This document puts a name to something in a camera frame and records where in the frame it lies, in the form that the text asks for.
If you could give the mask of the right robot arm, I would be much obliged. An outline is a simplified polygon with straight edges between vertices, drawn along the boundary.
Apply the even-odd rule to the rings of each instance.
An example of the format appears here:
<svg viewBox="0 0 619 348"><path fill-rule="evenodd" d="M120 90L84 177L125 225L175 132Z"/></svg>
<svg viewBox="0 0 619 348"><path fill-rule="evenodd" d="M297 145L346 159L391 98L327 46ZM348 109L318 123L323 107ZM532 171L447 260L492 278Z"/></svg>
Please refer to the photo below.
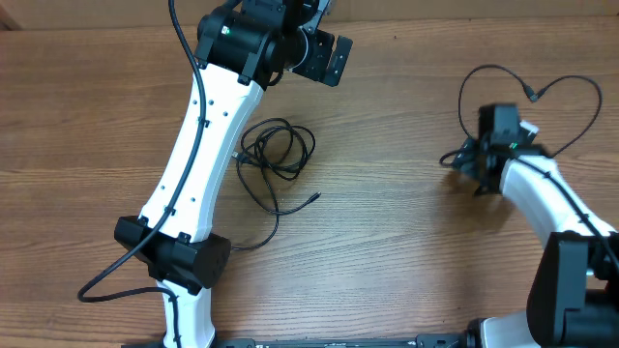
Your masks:
<svg viewBox="0 0 619 348"><path fill-rule="evenodd" d="M467 347L615 347L618 233L591 211L534 143L537 127L513 104L479 109L478 135L451 166L525 216L544 249L526 308L471 323Z"/></svg>

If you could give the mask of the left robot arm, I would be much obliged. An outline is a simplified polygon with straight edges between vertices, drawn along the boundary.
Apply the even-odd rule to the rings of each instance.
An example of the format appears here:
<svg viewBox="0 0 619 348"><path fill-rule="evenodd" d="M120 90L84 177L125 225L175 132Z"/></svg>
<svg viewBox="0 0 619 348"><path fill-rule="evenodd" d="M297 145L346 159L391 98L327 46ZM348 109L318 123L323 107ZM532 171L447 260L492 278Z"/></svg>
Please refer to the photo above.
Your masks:
<svg viewBox="0 0 619 348"><path fill-rule="evenodd" d="M187 113L147 203L120 217L115 240L144 262L162 294L162 347L211 347L211 290L231 243L212 233L217 195L235 144L284 72L338 85L352 42L320 29L330 0L228 1L202 17Z"/></svg>

